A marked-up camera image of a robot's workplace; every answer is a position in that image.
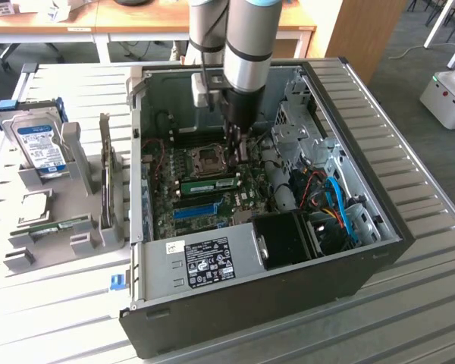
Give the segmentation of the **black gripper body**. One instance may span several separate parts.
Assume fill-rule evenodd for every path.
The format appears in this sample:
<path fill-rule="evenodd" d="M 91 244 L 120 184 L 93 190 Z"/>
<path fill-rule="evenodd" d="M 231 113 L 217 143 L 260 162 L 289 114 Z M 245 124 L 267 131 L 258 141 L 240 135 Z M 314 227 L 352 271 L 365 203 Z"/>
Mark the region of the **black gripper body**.
<path fill-rule="evenodd" d="M 259 113 L 265 87 L 255 92 L 242 93 L 235 89 L 222 91 L 222 114 L 237 127 L 251 127 Z"/>

